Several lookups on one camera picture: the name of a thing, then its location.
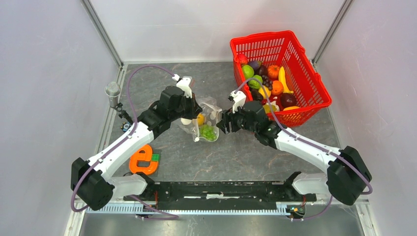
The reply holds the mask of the yellow orange lemon fruit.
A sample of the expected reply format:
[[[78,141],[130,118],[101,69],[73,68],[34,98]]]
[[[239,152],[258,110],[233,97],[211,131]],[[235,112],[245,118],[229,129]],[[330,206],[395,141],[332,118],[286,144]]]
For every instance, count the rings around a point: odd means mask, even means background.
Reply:
[[[205,123],[205,116],[203,114],[198,114],[196,120],[197,120],[198,126],[201,126]]]

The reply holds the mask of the clear dotted zip top bag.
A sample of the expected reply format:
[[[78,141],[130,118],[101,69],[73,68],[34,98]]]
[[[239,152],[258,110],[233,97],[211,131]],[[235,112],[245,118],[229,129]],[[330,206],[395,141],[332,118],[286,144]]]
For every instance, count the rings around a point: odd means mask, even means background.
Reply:
[[[203,114],[205,116],[205,123],[204,124],[207,124],[207,125],[210,125],[210,126],[214,127],[214,131],[216,132],[217,139],[218,139],[218,137],[219,137],[219,128],[216,126],[216,124],[220,121],[220,117],[221,117],[220,113],[222,112],[222,109],[217,106],[216,99],[214,99],[211,96],[203,97],[203,98],[197,98],[197,103],[202,108],[201,114]],[[200,136],[200,133],[199,133],[199,127],[200,126],[198,126],[197,120],[193,119],[192,121],[193,122],[192,122],[191,125],[184,126],[184,125],[182,125],[181,121],[179,120],[179,121],[177,121],[177,125],[180,127],[180,129],[185,131],[187,134],[191,135],[192,140],[194,142],[210,142],[210,141],[207,141],[206,139],[204,139],[203,137]]]

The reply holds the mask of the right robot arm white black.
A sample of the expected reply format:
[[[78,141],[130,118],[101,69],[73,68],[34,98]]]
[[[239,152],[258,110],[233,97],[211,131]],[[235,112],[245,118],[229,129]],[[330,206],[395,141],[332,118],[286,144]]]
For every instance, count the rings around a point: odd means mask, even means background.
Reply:
[[[216,126],[225,134],[250,131],[264,146],[295,155],[319,168],[327,177],[328,192],[351,206],[361,195],[373,193],[372,175],[359,151],[329,147],[270,120],[260,102],[250,101],[237,109],[223,110]]]

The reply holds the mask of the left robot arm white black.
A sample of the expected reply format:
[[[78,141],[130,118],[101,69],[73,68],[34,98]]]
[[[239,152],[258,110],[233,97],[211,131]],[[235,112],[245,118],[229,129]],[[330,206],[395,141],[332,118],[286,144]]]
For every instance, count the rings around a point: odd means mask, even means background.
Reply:
[[[110,200],[137,195],[142,200],[154,196],[154,186],[139,174],[115,177],[115,171],[136,151],[149,144],[179,118],[194,119],[202,111],[189,86],[166,87],[155,101],[137,118],[128,131],[101,153],[72,163],[71,200],[78,196],[93,210],[103,208]]]

